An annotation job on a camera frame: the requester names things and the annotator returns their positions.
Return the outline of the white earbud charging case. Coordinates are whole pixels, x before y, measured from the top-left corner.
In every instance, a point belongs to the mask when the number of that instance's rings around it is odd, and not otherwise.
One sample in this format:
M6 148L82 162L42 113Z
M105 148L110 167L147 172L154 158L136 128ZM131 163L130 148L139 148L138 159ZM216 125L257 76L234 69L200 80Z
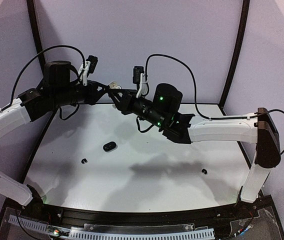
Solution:
M108 84L109 88L112 90L120 90L122 87L115 81Z

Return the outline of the black earbud left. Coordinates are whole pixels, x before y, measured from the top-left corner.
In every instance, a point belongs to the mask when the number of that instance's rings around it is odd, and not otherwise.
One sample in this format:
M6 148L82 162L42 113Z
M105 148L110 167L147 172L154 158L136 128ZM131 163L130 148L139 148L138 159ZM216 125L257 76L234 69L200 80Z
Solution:
M81 163L82 163L82 164L86 164L87 162L88 162L88 161L87 161L86 158L84 158L84 159L81 160Z

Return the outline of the left black frame post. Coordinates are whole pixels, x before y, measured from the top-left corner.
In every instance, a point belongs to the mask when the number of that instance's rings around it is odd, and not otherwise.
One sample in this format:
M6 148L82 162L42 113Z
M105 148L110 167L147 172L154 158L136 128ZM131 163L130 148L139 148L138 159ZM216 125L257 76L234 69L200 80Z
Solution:
M52 93L51 93L51 90L48 88L47 82L46 82L46 79L45 79L45 76L46 76L45 75L45 73L46 73L45 72L45 64L47 63L46 58L45 58L46 52L43 49L42 40L41 40L41 36L40 36L35 1L34 0L27 0L26 6L27 6L27 13L28 13L28 17L29 17L33 42L34 42L35 50L36 50L36 53L37 53L36 58L38 60L40 70L41 70L41 73L42 73L42 80L39 82L36 89L40 93L44 94L45 97L51 97Z

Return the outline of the black earbud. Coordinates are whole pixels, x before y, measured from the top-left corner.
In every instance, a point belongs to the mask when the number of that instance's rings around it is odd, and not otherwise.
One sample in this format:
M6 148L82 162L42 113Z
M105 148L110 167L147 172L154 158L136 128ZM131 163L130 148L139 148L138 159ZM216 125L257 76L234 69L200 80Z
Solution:
M87 162L88 162L88 161L87 161L86 158L84 158L84 159L81 160L81 163L82 163L82 164L86 164Z
M203 174L205 174L205 175L208 173L207 170L204 169L204 168L201 170L201 172L202 172Z

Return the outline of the black earbud charging case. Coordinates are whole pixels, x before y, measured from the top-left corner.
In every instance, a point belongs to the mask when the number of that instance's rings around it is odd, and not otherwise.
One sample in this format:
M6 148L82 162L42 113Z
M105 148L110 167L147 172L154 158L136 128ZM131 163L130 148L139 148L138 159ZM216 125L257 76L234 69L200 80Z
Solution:
M111 152L117 148L117 144L114 141L110 141L104 144L102 148L105 152Z

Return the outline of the black front frame rail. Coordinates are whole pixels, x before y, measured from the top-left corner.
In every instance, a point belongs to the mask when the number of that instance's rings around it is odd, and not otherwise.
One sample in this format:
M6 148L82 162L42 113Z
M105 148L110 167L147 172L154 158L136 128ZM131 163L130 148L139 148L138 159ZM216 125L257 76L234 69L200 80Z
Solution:
M43 205L43 212L50 213L51 222L63 226L97 224L107 226L154 226L155 224L215 224L236 219L240 209L233 204L194 210L166 212L108 212Z

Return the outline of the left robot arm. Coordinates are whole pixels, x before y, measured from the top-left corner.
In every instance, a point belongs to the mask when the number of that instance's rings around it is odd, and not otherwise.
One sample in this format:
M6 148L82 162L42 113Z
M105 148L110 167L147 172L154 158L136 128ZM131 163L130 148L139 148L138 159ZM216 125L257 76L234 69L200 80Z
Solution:
M94 71L94 64L86 61L80 70L76 70L69 61L46 63L42 87L26 90L13 99L10 106L0 110L0 139L63 106L96 104L110 87L87 79ZM22 184L1 171L0 194L24 207L42 200L32 186Z

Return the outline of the black earbud right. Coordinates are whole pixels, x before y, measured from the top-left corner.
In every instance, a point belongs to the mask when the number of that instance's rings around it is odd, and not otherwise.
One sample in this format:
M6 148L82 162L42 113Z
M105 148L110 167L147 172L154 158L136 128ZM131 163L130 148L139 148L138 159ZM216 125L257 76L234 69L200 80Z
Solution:
M203 174L205 174L205 175L208 173L207 170L204 169L204 168L201 170L201 172L202 172Z

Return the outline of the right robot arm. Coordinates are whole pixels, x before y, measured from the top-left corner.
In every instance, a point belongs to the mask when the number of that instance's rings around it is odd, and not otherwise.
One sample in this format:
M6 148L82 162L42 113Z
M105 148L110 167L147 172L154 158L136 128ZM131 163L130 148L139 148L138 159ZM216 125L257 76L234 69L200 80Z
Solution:
M141 90L123 89L111 83L107 94L123 114L134 114L139 120L157 127L169 141L191 144L204 141L235 141L255 144L253 163L239 192L242 202L253 203L271 170L281 161L279 132L270 112L260 107L245 115L204 117L180 113L182 93L168 83L160 83L153 100Z

